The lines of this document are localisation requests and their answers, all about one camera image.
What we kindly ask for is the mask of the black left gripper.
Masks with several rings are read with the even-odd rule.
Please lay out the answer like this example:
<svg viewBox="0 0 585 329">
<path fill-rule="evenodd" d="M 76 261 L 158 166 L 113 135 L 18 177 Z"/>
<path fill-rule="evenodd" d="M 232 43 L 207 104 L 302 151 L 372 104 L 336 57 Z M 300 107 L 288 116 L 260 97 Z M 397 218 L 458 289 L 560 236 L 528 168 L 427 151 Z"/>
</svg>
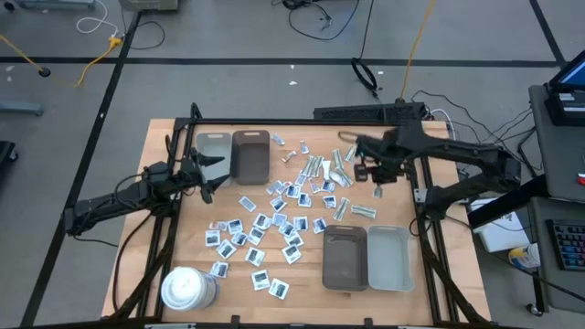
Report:
<svg viewBox="0 0 585 329">
<path fill-rule="evenodd" d="M 224 161 L 223 156 L 207 156 L 201 153 L 190 153 L 186 155 L 178 171 L 179 180 L 184 187 L 199 187 L 200 194 L 206 204 L 212 203 L 211 188 L 219 188 L 229 183 L 230 175 L 222 175 L 207 180 L 203 175 L 202 168 L 215 165 Z"/>
</svg>

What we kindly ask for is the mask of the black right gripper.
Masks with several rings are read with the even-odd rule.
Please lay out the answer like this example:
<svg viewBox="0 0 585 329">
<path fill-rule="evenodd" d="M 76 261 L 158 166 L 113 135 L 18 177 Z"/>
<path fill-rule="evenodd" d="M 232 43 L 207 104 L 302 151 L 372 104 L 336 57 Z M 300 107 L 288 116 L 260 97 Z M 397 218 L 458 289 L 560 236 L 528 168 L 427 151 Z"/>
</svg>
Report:
<svg viewBox="0 0 585 329">
<path fill-rule="evenodd" d="M 410 152 L 399 146 L 399 138 L 404 137 L 408 129 L 397 127 L 384 132 L 381 138 L 359 134 L 356 138 L 356 155 L 361 164 L 354 165 L 354 176 L 357 182 L 367 181 L 365 164 L 401 166 L 410 159 Z M 398 174 L 393 169 L 375 167 L 372 169 L 372 181 L 376 184 L 390 184 L 398 181 Z"/>
</svg>

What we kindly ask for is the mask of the light grey plastic bin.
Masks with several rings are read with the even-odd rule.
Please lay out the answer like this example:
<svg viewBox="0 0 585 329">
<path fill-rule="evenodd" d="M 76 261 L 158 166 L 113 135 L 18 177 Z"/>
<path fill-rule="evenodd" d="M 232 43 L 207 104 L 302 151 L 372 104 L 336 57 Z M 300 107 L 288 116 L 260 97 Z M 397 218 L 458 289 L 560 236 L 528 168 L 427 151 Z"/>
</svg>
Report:
<svg viewBox="0 0 585 329">
<path fill-rule="evenodd" d="M 196 137 L 197 150 L 205 156 L 222 156 L 223 161 L 202 168 L 207 180 L 215 179 L 223 175 L 229 177 L 221 187 L 227 187 L 231 183 L 230 165 L 232 136 L 230 133 L 199 133 Z"/>
<path fill-rule="evenodd" d="M 395 226 L 372 226 L 367 231 L 368 283 L 381 291 L 411 292 L 410 233 Z"/>
</svg>

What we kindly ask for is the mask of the brown translucent plastic bin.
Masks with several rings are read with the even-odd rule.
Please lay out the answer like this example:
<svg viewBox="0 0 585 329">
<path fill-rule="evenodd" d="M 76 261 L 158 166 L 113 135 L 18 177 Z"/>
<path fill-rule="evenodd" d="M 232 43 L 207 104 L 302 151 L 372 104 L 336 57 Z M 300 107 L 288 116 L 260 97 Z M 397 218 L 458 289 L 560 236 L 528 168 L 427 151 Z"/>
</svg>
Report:
<svg viewBox="0 0 585 329">
<path fill-rule="evenodd" d="M 354 226 L 330 225 L 324 231 L 322 282 L 339 291 L 368 286 L 367 232 Z"/>
<path fill-rule="evenodd" d="M 232 134 L 231 177 L 241 186 L 263 186 L 270 177 L 270 135 L 265 130 Z"/>
</svg>

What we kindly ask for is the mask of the black perforated metal bar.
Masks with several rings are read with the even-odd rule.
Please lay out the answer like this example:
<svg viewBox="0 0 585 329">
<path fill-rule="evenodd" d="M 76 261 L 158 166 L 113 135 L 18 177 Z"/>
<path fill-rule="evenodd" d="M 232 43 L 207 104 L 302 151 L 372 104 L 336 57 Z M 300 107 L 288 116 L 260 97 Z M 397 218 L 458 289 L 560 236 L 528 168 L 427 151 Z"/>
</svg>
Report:
<svg viewBox="0 0 585 329">
<path fill-rule="evenodd" d="M 423 102 L 383 103 L 345 107 L 315 108 L 316 120 L 382 122 L 390 125 L 420 121 L 426 111 Z"/>
</svg>

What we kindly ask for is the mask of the white wipes canister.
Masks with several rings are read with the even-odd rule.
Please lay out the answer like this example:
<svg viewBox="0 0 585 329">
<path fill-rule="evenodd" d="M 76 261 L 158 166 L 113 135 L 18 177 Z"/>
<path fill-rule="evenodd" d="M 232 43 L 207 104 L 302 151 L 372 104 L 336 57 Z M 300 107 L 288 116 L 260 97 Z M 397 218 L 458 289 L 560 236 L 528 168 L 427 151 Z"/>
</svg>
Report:
<svg viewBox="0 0 585 329">
<path fill-rule="evenodd" d="M 164 305 L 178 312 L 207 308 L 218 294 L 216 279 L 191 267 L 175 267 L 165 276 L 160 291 Z"/>
</svg>

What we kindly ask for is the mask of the black diagonal beam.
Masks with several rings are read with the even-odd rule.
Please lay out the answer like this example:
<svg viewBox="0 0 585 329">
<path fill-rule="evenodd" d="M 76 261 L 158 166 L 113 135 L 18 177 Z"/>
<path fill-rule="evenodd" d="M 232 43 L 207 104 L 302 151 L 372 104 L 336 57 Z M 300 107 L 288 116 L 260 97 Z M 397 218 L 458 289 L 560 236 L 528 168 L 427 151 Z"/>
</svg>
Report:
<svg viewBox="0 0 585 329">
<path fill-rule="evenodd" d="M 518 189 L 471 211 L 468 214 L 469 224 L 471 228 L 479 228 L 503 215 L 524 207 L 532 197 L 537 196 L 549 196 L 545 175 L 539 175 L 521 185 Z"/>
</svg>

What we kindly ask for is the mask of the white box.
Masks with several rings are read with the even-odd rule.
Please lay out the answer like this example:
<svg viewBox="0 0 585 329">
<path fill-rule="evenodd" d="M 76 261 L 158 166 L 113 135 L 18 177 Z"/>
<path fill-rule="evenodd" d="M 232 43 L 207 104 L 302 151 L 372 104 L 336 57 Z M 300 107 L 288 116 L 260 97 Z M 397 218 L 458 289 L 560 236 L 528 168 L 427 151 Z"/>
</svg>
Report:
<svg viewBox="0 0 585 329">
<path fill-rule="evenodd" d="M 495 219 L 472 232 L 478 236 L 484 249 L 490 253 L 525 247 L 530 244 L 528 225 L 523 224 L 516 212 Z"/>
</svg>

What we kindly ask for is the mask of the wipes tub yellow label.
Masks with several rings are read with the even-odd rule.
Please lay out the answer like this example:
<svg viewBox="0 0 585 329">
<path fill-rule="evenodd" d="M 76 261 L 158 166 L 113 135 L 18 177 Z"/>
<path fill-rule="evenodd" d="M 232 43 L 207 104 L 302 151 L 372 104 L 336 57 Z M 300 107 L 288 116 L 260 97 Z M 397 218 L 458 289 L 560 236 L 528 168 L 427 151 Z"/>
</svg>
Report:
<svg viewBox="0 0 585 329">
<path fill-rule="evenodd" d="M 531 243 L 523 247 L 511 249 L 508 252 L 508 260 L 519 269 L 535 269 L 541 265 L 537 243 Z"/>
</svg>

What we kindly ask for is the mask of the grey equipment box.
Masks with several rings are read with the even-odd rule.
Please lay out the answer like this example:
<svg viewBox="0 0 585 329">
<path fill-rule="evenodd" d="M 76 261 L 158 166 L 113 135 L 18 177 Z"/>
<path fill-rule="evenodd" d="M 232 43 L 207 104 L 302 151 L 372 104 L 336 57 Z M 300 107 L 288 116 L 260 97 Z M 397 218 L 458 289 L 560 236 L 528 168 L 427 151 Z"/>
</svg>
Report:
<svg viewBox="0 0 585 329">
<path fill-rule="evenodd" d="M 179 0 L 118 0 L 123 10 L 139 12 L 144 10 L 174 11 L 179 7 Z"/>
</svg>

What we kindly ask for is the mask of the grey desk with printer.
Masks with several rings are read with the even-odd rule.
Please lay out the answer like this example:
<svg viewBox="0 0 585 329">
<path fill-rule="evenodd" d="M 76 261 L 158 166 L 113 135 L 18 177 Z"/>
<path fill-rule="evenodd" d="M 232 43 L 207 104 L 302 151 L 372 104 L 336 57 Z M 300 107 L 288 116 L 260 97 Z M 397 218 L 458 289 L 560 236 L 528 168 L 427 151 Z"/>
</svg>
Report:
<svg viewBox="0 0 585 329">
<path fill-rule="evenodd" d="M 578 174 L 585 174 L 585 127 L 555 125 L 545 106 L 544 86 L 530 86 L 528 94 L 549 194 L 585 203 L 585 186 L 578 183 Z"/>
</svg>

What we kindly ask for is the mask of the grey floor stand foot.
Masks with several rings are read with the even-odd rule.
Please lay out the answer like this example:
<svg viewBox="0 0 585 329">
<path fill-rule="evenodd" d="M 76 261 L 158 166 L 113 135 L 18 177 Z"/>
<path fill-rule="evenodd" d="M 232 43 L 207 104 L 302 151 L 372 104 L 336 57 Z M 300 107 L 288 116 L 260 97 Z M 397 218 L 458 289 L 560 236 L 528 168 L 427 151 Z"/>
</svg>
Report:
<svg viewBox="0 0 585 329">
<path fill-rule="evenodd" d="M 44 108 L 40 103 L 36 102 L 0 100 L 0 112 L 14 112 L 42 116 L 44 114 Z"/>
</svg>

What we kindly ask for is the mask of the black caster base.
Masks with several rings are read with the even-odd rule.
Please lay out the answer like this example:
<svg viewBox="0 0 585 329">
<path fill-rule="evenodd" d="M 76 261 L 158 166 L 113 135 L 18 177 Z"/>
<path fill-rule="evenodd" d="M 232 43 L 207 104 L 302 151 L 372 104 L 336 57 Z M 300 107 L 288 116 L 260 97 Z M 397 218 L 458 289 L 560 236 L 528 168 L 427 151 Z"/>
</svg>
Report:
<svg viewBox="0 0 585 329">
<path fill-rule="evenodd" d="M 17 159 L 16 144 L 9 141 L 0 141 L 0 176 Z"/>
</svg>

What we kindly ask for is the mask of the laptop screen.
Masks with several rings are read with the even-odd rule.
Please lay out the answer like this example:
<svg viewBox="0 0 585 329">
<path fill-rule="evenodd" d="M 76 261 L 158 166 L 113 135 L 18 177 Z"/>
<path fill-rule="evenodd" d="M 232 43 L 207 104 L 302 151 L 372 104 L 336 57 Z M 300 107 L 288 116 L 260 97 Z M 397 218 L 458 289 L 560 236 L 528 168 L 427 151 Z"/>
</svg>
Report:
<svg viewBox="0 0 585 329">
<path fill-rule="evenodd" d="M 585 90 L 585 59 L 568 64 L 548 85 L 557 90 Z"/>
</svg>

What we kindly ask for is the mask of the grey equipment base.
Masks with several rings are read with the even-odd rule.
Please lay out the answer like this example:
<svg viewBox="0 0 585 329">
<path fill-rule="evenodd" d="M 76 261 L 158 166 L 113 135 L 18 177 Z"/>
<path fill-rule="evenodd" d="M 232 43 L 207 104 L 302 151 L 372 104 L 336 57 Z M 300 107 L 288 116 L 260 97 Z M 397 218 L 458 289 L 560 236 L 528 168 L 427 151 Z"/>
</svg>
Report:
<svg viewBox="0 0 585 329">
<path fill-rule="evenodd" d="M 23 9 L 87 9 L 93 11 L 97 0 L 13 0 Z"/>
</svg>

